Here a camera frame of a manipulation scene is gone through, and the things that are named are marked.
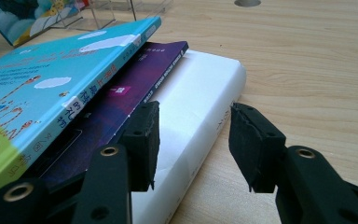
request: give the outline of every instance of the screw hole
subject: screw hole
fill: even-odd
[[[236,0],[234,4],[238,7],[257,7],[261,2],[260,0]]]
[[[101,151],[101,155],[103,156],[114,156],[117,153],[118,153],[118,148],[115,147],[107,147]]]
[[[311,151],[309,151],[307,149],[304,149],[304,148],[298,149],[296,152],[300,157],[304,157],[304,158],[307,158],[307,159],[315,158],[315,154],[313,154],[313,152],[311,152]]]
[[[4,200],[10,203],[16,202],[27,197],[34,190],[34,186],[30,183],[21,183],[14,186],[6,192]]]
[[[109,209],[107,207],[97,207],[91,212],[91,218],[93,220],[99,221],[106,218],[109,215]]]
[[[358,215],[356,213],[343,208],[338,209],[338,213],[349,222],[358,223]]]

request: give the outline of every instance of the book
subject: book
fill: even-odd
[[[59,21],[76,19],[78,0],[0,0],[0,33],[17,47]]]
[[[186,41],[146,42],[24,176],[40,177],[51,188],[85,172],[93,151],[117,143],[125,121],[148,102],[187,49]]]
[[[168,223],[246,82],[234,59],[189,49],[151,100],[159,101],[155,188],[132,193],[134,224]]]
[[[159,28],[159,17],[0,58],[0,187],[19,178]]]

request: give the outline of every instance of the wooden surface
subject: wooden surface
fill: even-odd
[[[288,147],[319,150],[358,185],[358,1],[261,1],[174,0],[151,40],[240,60],[248,77],[239,101],[272,121]],[[49,30],[27,44],[76,33]],[[0,36],[0,56],[9,50]],[[274,195],[248,192],[228,124],[171,223],[280,223]]]

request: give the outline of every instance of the clear plastic stand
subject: clear plastic stand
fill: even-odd
[[[89,0],[89,5],[80,11],[81,20],[72,23],[68,28],[92,31],[115,23],[113,4],[111,0]]]
[[[172,3],[172,0],[88,1],[89,5],[80,9],[81,19],[67,26],[69,29],[93,31],[124,22],[157,16],[165,13]]]
[[[57,12],[57,22],[52,28],[67,28],[72,23],[81,20],[80,9],[85,6],[83,0],[50,0],[51,10]]]

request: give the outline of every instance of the book cover illustration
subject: book cover illustration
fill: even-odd
[[[78,0],[0,0],[0,33],[17,47],[83,6]]]
[[[185,41],[144,44],[25,175],[53,187],[86,171],[94,149],[118,140],[132,111],[150,99],[187,49]]]
[[[0,187],[24,173],[159,26],[159,17],[129,22],[0,58]]]

